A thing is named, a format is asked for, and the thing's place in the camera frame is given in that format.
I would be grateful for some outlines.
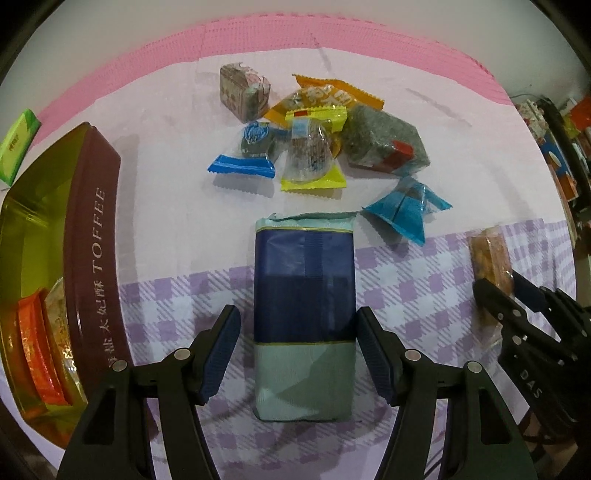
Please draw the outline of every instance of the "wrapped chocolate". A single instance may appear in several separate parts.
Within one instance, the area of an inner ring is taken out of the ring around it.
[[[264,115],[270,91],[269,81],[242,63],[220,68],[220,100],[243,123]]]
[[[268,122],[251,122],[207,170],[213,173],[259,175],[272,179],[275,177],[274,163],[281,152],[282,140],[287,140],[286,130],[274,128]]]
[[[351,166],[404,177],[430,165],[413,125],[362,103],[348,113],[340,138]]]

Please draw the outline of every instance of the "blue candy wrapper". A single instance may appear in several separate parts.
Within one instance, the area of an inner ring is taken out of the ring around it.
[[[274,128],[268,122],[251,122],[240,138],[224,154],[219,155],[207,169],[213,173],[242,173],[275,177],[275,161],[281,152],[281,142],[287,131]]]
[[[353,213],[256,223],[255,412],[344,420],[355,380]]]
[[[406,177],[381,200],[364,208],[416,244],[425,244],[423,216],[452,208],[425,184]]]

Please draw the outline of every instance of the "purple checkered tablecloth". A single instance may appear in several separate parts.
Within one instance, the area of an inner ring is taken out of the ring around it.
[[[529,220],[501,227],[512,266],[536,285],[561,288],[574,297],[575,279],[566,222]],[[483,363],[510,408],[523,400],[515,395],[496,363],[498,342],[475,327],[472,264],[467,239],[471,232],[429,238],[424,247],[401,242],[355,251],[358,306],[370,306],[382,325],[405,345],[434,361],[463,365]],[[260,470],[286,464],[320,462],[383,442],[391,433],[396,409],[378,397],[358,349],[355,399],[351,420],[341,423],[264,423],[254,404],[252,340],[252,266],[161,278],[121,287],[122,310],[136,364],[161,360],[187,346],[210,327],[225,304],[242,313],[243,331],[218,395],[199,409],[212,457],[230,478],[250,478]],[[540,314],[533,323],[551,332]],[[157,404],[151,410],[158,423]],[[438,408],[432,457],[443,446],[445,405]],[[161,434],[152,442],[156,461],[165,462]]]

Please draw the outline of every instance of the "candy pile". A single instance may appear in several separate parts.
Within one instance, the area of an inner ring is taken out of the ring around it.
[[[277,158],[287,151],[281,190],[289,192],[345,188],[337,157],[403,178],[430,164],[416,127],[384,112],[383,100],[342,80],[294,77],[298,88],[269,108],[267,78],[241,63],[221,67],[220,100],[247,125],[209,171],[272,179]],[[365,211],[423,244],[423,215],[451,205],[408,180]],[[437,208],[430,209],[433,202]]]

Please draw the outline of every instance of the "navy blue package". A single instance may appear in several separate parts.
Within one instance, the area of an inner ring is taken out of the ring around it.
[[[255,396],[261,420],[350,417],[355,215],[309,213],[257,222]]]

